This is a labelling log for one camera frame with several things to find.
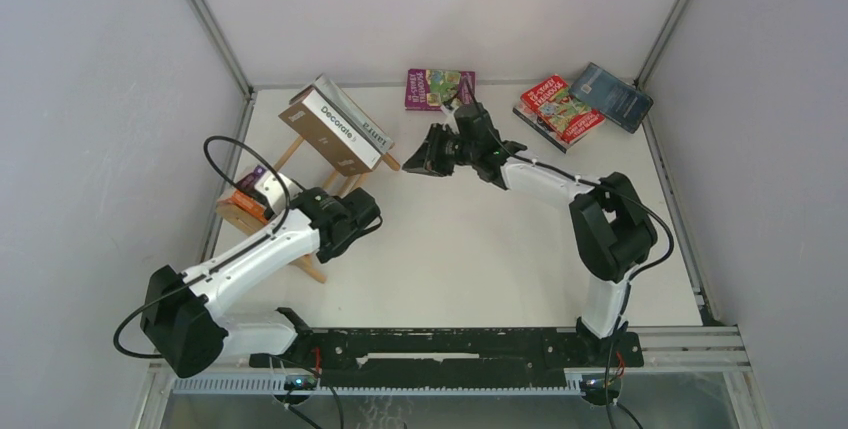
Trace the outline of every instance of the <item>red book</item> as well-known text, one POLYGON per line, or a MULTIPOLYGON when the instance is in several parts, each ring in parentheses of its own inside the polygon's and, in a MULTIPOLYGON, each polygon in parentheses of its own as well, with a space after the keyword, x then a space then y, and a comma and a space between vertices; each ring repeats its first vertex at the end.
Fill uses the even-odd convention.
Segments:
POLYGON ((568 84, 556 74, 522 94, 521 102, 569 145, 604 122, 600 112, 570 95, 568 84))

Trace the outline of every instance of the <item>white table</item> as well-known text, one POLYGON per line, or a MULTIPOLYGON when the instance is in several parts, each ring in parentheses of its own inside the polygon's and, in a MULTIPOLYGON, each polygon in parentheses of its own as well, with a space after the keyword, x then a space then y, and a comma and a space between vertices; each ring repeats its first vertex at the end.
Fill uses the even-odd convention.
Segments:
MULTIPOLYGON (((504 139, 530 147, 540 160, 563 169, 604 176, 626 174, 642 201, 670 221, 645 135, 606 122, 562 154, 511 113, 524 85, 486 85, 478 99, 504 139)), ((405 161, 441 113, 408 112, 403 87, 346 89, 396 141, 405 161)), ((277 116, 294 90, 258 94, 245 142, 273 162, 296 138, 277 116)), ((255 164, 249 155, 239 171, 255 164)), ((331 172, 304 144, 286 175, 319 185, 331 172)), ((233 311, 292 307, 314 327, 574 326, 586 300, 589 271, 580 261, 567 208, 483 183, 470 167, 452 177, 429 178, 385 166, 363 186, 377 200, 385 223, 320 269, 319 284, 294 267, 281 268, 243 297, 233 311)), ((660 240, 653 260, 666 249, 660 240)), ((242 235, 224 223, 215 253, 242 235)), ((643 273, 633 284, 627 317, 633 326, 701 325, 680 256, 643 273)))

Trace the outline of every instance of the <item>white wall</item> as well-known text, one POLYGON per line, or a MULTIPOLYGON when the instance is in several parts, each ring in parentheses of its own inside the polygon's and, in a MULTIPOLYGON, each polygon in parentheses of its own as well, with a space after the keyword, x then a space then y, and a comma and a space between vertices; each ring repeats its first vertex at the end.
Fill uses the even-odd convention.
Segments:
POLYGON ((634 78, 674 0, 208 0, 256 85, 401 82, 411 67, 481 79, 634 78))
POLYGON ((693 0, 651 83, 703 271, 779 428, 844 427, 848 5, 693 0))
POLYGON ((127 427, 146 365, 112 331, 196 260, 201 143, 241 96, 185 0, 0 0, 0 21, 0 426, 127 427))

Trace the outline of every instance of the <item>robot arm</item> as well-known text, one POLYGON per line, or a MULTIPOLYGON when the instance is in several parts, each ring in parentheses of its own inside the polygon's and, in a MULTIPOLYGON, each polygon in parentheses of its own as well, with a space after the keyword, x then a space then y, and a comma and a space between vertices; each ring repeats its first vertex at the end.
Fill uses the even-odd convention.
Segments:
POLYGON ((170 266, 156 271, 145 302, 161 301, 144 310, 141 329, 180 377, 203 371, 219 357, 281 354, 296 337, 286 316, 228 315, 227 309, 301 256, 317 251, 318 260, 327 262, 341 255, 373 230, 368 226, 378 217, 380 209, 361 188, 344 198, 320 188, 305 190, 292 199, 287 213, 226 253, 179 274, 170 266), (180 288, 184 289, 162 299, 180 288))
POLYGON ((407 172, 435 177, 470 165, 478 176, 504 190, 518 191, 554 207, 568 207, 580 258, 591 273, 589 297, 578 331, 603 341, 624 324, 630 276, 645 262, 657 233, 633 185, 613 173, 597 181, 536 165, 526 147, 501 141, 482 105, 468 104, 454 113, 459 133, 433 124, 424 143, 403 165, 407 172), (608 220, 607 213, 614 214, 608 220))

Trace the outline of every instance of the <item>gray floor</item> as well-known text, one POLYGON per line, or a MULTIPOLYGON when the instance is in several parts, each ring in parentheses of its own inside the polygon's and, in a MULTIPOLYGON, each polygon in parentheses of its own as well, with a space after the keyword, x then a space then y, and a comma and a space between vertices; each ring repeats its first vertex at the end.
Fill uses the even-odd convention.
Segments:
MULTIPOLYGON (((646 428, 735 428, 720 374, 626 375, 621 402, 646 428)), ((603 408, 576 397, 343 397, 345 427, 358 429, 609 427, 603 408)), ((299 409, 325 429, 339 427, 333 399, 299 409)), ((619 429, 636 427, 615 409, 619 429)), ((268 396, 172 396, 163 428, 306 428, 268 396)))

